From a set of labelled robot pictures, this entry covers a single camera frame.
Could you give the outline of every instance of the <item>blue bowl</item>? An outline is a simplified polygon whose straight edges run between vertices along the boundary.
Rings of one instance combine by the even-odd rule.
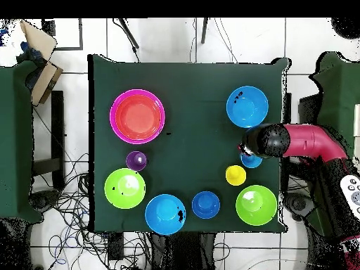
[[[185,206],[173,195],[158,195],[146,206],[145,220],[151,230],[168,236],[176,233],[185,223]]]
[[[262,163],[262,158],[256,155],[247,156],[241,153],[240,159],[243,165],[250,169],[254,169]]]
[[[226,102],[226,112],[230,120],[243,128],[262,123],[268,110],[269,103],[265,94],[252,86],[237,88]]]
[[[220,210],[220,200],[211,191],[202,191],[194,197],[192,207],[201,219],[211,219]]]

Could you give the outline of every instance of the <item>white remote control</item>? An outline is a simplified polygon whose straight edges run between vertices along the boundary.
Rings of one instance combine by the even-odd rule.
[[[346,197],[353,215],[360,220],[360,180],[354,175],[347,175],[341,179],[340,187]]]

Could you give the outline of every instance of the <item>pink bowl rim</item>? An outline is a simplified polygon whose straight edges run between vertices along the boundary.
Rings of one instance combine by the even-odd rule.
[[[157,103],[157,105],[159,106],[160,109],[160,126],[157,129],[157,131],[152,135],[149,136],[148,138],[144,139],[144,140],[132,140],[128,137],[126,137],[118,128],[116,125],[116,121],[115,121],[115,114],[116,114],[116,109],[119,106],[119,104],[124,101],[126,98],[133,96],[133,95],[144,95],[149,97],[150,99],[152,99],[153,101],[155,101]],[[162,128],[164,127],[165,124],[165,110],[164,110],[164,106],[162,105],[161,101],[159,98],[157,98],[154,94],[152,94],[149,91],[143,90],[143,89],[131,89],[128,91],[125,91],[124,93],[120,94],[114,101],[114,103],[111,106],[110,109],[110,124],[111,124],[111,128],[112,130],[116,133],[116,135],[121,138],[123,141],[130,143],[130,144],[144,144],[147,142],[152,141],[154,138],[156,138],[159,133],[162,131]]]

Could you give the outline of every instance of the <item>lime green bowl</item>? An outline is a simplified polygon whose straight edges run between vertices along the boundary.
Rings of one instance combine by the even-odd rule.
[[[278,201],[265,186],[248,186],[236,199],[238,216],[251,226],[261,226],[273,219],[278,209]]]
[[[117,208],[134,208],[145,196],[145,181],[132,169],[117,169],[105,181],[105,196]]]

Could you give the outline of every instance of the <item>table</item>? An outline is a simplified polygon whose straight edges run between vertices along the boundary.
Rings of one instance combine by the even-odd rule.
[[[282,71],[288,66],[287,58],[264,65],[114,63],[89,55],[88,62],[89,174],[93,181],[89,189],[90,226],[95,231],[150,231],[145,208],[161,193],[175,195],[184,203],[186,221],[181,231],[285,231],[276,217],[263,226],[249,226],[235,209],[238,194],[249,185],[260,184],[278,194],[278,159],[270,158],[256,169],[247,169],[247,180],[241,186],[226,182],[225,169],[241,165],[237,145],[245,132],[227,117],[227,98],[240,86],[258,87],[269,100],[265,122],[279,123]],[[165,107],[164,129],[150,143],[125,143],[111,129],[111,105],[129,89],[148,90]],[[126,156],[133,150],[148,157],[148,165],[140,172],[146,194],[137,207],[120,210],[107,201],[103,186],[111,172],[126,167]],[[191,209],[194,195],[204,190],[216,193],[221,202],[218,215],[212,219],[197,218]]]

